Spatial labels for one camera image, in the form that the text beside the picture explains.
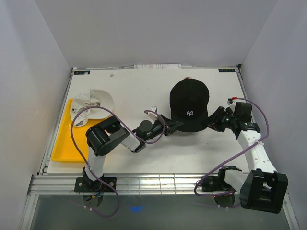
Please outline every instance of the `white table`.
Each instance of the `white table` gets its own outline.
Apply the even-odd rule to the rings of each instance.
[[[184,79],[192,77],[204,82],[210,91],[208,113],[218,106],[227,106],[227,99],[243,97],[242,89],[234,73],[219,73],[218,69],[126,69],[91,70],[89,75],[73,75],[66,103],[87,89],[108,91],[114,99],[114,112],[131,128],[149,119],[144,110],[153,105],[158,112],[170,118],[169,92]],[[206,173],[214,166],[242,150],[235,135],[227,130],[218,133],[205,129],[198,133],[176,132],[162,137],[154,145],[147,145],[137,154],[122,145],[106,157],[104,172],[108,174],[162,174]],[[228,165],[236,165],[248,172],[245,156],[234,159]],[[84,164],[61,163],[50,160],[47,173],[81,173]]]

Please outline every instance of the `cap logo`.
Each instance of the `cap logo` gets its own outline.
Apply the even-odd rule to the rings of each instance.
[[[187,116],[193,116],[193,111],[187,111]]]

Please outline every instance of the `gray wall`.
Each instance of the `gray wall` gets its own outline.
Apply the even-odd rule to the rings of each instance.
[[[277,0],[35,0],[71,67],[242,63]]]
[[[34,0],[0,0],[0,229],[18,229],[70,67]]]
[[[248,97],[268,116],[266,150],[289,179],[290,199],[307,229],[307,2],[278,0],[243,63]]]

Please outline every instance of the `sticker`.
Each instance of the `sticker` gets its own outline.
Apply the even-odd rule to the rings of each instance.
[[[235,69],[219,69],[220,73],[235,73]]]
[[[134,69],[180,69],[181,64],[134,65]]]
[[[85,74],[89,75],[90,71],[89,70],[87,70],[87,71],[74,71],[73,74],[74,75],[85,75]]]

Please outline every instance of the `cable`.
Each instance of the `cable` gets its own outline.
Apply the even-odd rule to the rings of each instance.
[[[253,104],[254,106],[256,106],[259,111],[262,113],[263,117],[264,117],[264,120],[265,120],[265,124],[266,124],[266,127],[267,127],[267,133],[264,137],[260,138],[258,140],[258,142],[255,142],[254,144],[252,144],[251,146],[247,147],[245,150],[241,151],[240,153],[238,153],[237,155],[225,160],[224,162],[220,163],[218,166],[216,166],[215,168],[213,168],[212,170],[210,170],[207,174],[205,174],[195,185],[194,187],[194,193],[198,196],[222,196],[222,195],[226,195],[226,194],[229,194],[229,193],[232,193],[231,191],[230,192],[223,192],[223,193],[213,193],[213,194],[200,194],[197,192],[197,188],[200,186],[200,184],[210,175],[212,174],[213,172],[215,172],[216,170],[218,170],[219,168],[221,168],[223,165],[227,164],[228,162],[232,161],[233,159],[243,155],[244,153],[246,153],[247,151],[251,150],[253,147],[255,147],[256,145],[259,144],[259,142],[262,142],[264,139],[266,139],[269,134],[270,134],[270,128],[269,128],[269,122],[268,122],[268,119],[265,115],[265,113],[263,112],[263,110],[254,102],[248,100],[248,99],[245,99],[245,98],[241,98],[241,97],[233,97],[232,98],[233,100],[245,100],[251,104]]]
[[[97,213],[98,215],[100,215],[100,216],[102,216],[102,217],[110,217],[110,216],[108,216],[108,215],[106,215],[106,214],[101,213],[101,212],[98,211],[97,209],[90,207],[90,206],[87,206],[87,205],[80,205],[80,204],[78,204],[78,203],[76,203],[76,202],[74,202],[74,201],[72,201],[72,200],[71,200],[70,202],[71,202],[73,205],[75,205],[75,206],[87,208],[87,209],[89,209],[90,211],[93,211],[93,212]]]
[[[120,123],[121,123],[121,124],[122,124],[132,135],[134,135],[134,133],[133,133],[133,132],[128,128],[128,126],[125,125],[125,123],[123,123],[123,121],[122,121],[118,116],[116,116],[112,111],[110,111],[110,110],[108,110],[108,109],[106,109],[106,108],[104,108],[104,107],[100,107],[100,106],[89,106],[89,107],[86,107],[86,108],[82,109],[80,112],[77,113],[77,115],[74,117],[74,119],[73,119],[72,122],[71,122],[71,139],[72,139],[72,142],[73,142],[75,148],[77,149],[77,151],[79,152],[79,154],[81,155],[81,157],[83,158],[83,160],[84,160],[86,166],[88,166],[90,173],[93,175],[94,178],[96,178],[96,180],[98,180],[99,182],[101,182],[101,183],[104,184],[105,186],[108,186],[110,189],[112,189],[112,191],[116,194],[116,197],[117,197],[117,200],[118,200],[118,202],[117,202],[117,207],[116,207],[115,211],[114,211],[113,213],[109,214],[109,215],[103,214],[103,213],[99,212],[98,210],[96,210],[96,209],[94,209],[94,208],[90,208],[90,210],[94,211],[95,213],[97,213],[98,215],[100,215],[100,216],[102,216],[102,217],[111,217],[111,216],[115,215],[115,214],[117,213],[118,209],[119,209],[119,195],[118,195],[117,191],[116,191],[112,186],[110,186],[108,183],[102,181],[100,178],[98,178],[98,177],[94,174],[94,172],[92,171],[92,169],[91,169],[91,167],[90,167],[90,165],[89,165],[89,163],[88,163],[86,157],[83,155],[83,153],[82,153],[81,150],[79,149],[79,147],[78,147],[78,145],[77,145],[77,143],[76,143],[76,141],[75,141],[75,139],[74,139],[74,137],[73,137],[73,131],[72,131],[72,130],[73,130],[73,124],[75,123],[77,117],[80,116],[80,114],[83,113],[84,111],[86,111],[86,110],[88,110],[88,109],[92,109],[92,108],[97,108],[97,109],[106,110],[107,112],[109,112],[109,113],[111,113],[113,116],[115,116],[115,117],[119,120],[119,122],[120,122]],[[162,133],[161,133],[161,135],[160,135],[155,141],[152,141],[152,142],[148,142],[148,141],[145,141],[145,140],[141,139],[141,138],[138,137],[138,136],[135,136],[135,135],[134,135],[134,136],[135,136],[139,141],[142,141],[142,142],[144,142],[144,143],[146,143],[146,144],[154,144],[154,143],[156,143],[158,140],[160,140],[160,138],[163,136],[164,131],[165,131],[165,128],[166,128],[166,124],[165,124],[164,119],[163,119],[158,113],[156,113],[156,112],[154,112],[154,111],[151,111],[151,110],[145,110],[144,113],[153,113],[153,114],[156,114],[159,118],[162,119],[162,122],[163,122],[163,130],[162,130]]]

